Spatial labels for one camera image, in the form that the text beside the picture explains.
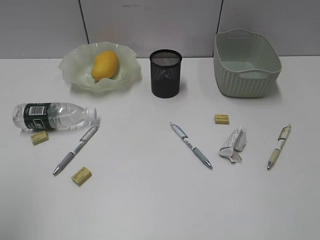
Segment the crumpled receipt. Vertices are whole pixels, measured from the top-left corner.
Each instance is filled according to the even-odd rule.
[[[229,136],[222,148],[220,148],[219,155],[229,159],[231,163],[241,163],[242,159],[238,152],[242,152],[246,144],[247,129],[239,126]]]

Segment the mango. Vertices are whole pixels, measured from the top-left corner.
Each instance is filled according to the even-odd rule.
[[[94,60],[91,76],[100,81],[103,78],[111,78],[117,71],[118,57],[113,51],[103,51]]]

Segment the bottle cap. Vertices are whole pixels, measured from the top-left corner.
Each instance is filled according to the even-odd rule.
[[[88,121],[94,121],[97,119],[97,111],[95,108],[87,108],[86,109],[86,119]]]

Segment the white and gray pen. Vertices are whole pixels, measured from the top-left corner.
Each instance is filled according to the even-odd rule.
[[[56,176],[58,173],[60,173],[67,165],[71,162],[72,159],[74,159],[75,155],[84,147],[84,145],[89,141],[89,139],[96,133],[99,126],[93,126],[91,127],[85,135],[80,139],[79,145],[71,152],[69,152],[65,158],[58,164],[58,166],[55,168],[52,175]]]
[[[185,132],[182,131],[182,129],[179,126],[173,124],[172,122],[170,122],[170,126],[172,130],[179,136],[179,138],[181,138],[182,141],[190,148],[190,150],[198,157],[198,159],[200,159],[201,162],[207,168],[212,170],[212,165],[209,162],[209,160],[205,157],[205,155],[202,154],[202,152],[197,147],[192,146],[192,144],[189,142],[187,134],[185,134]]]

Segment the basket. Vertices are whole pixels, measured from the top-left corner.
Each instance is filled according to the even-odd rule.
[[[281,72],[280,59],[269,40],[244,29],[215,36],[213,61],[220,92],[234,98],[263,97]]]

